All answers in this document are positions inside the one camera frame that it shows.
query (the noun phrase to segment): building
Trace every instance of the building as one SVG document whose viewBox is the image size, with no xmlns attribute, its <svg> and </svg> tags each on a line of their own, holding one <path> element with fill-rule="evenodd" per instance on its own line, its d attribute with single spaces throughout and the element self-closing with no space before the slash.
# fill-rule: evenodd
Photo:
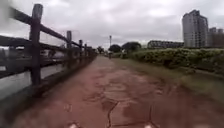
<svg viewBox="0 0 224 128">
<path fill-rule="evenodd" d="M 148 48 L 181 48 L 183 46 L 184 46 L 183 42 L 173 42 L 173 41 L 151 40 L 148 43 Z"/>
<path fill-rule="evenodd" d="M 219 28 L 210 28 L 209 29 L 209 38 L 211 42 L 211 47 L 214 48 L 224 48 L 224 33 L 223 29 Z"/>
<path fill-rule="evenodd" d="M 185 47 L 209 47 L 208 20 L 193 10 L 186 13 L 182 19 Z"/>
</svg>

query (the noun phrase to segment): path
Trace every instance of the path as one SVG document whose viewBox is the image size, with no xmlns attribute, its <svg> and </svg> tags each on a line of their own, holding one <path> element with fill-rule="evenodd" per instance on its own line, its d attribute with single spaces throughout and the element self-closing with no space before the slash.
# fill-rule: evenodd
<svg viewBox="0 0 224 128">
<path fill-rule="evenodd" d="M 176 85 L 98 57 L 22 113 L 14 127 L 224 128 L 223 108 Z"/>
</svg>

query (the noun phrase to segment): cloud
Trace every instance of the cloud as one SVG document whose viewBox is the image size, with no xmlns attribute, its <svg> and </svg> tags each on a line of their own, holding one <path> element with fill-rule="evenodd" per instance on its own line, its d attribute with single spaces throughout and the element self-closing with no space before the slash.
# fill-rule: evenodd
<svg viewBox="0 0 224 128">
<path fill-rule="evenodd" d="M 209 18 L 210 26 L 224 27 L 223 0 L 12 0 L 13 6 L 31 15 L 35 3 L 44 6 L 42 23 L 73 39 L 82 38 L 92 46 L 109 46 L 129 40 L 182 41 L 182 16 L 193 9 Z M 29 26 L 10 21 L 0 33 L 27 38 Z M 41 39 L 61 44 L 42 34 Z"/>
</svg>

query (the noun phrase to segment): grass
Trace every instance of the grass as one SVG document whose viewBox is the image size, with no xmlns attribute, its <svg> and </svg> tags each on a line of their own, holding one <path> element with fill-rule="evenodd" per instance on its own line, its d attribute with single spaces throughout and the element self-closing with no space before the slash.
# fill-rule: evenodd
<svg viewBox="0 0 224 128">
<path fill-rule="evenodd" d="M 186 73 L 189 69 L 167 69 L 148 63 L 133 60 L 113 59 L 117 64 L 129 67 L 140 73 L 162 79 L 165 82 L 178 82 L 197 94 L 204 94 L 216 101 L 224 103 L 224 77 L 204 71 Z"/>
</svg>

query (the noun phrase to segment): tall building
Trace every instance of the tall building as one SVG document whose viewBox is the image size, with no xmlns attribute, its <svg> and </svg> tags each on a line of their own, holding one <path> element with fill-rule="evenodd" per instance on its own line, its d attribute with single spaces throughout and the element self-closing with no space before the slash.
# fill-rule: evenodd
<svg viewBox="0 0 224 128">
<path fill-rule="evenodd" d="M 185 47 L 209 47 L 208 20 L 193 10 L 182 19 Z"/>
<path fill-rule="evenodd" d="M 224 48 L 224 33 L 223 29 L 210 28 L 209 29 L 209 39 L 211 42 L 211 47 L 214 48 Z"/>
</svg>

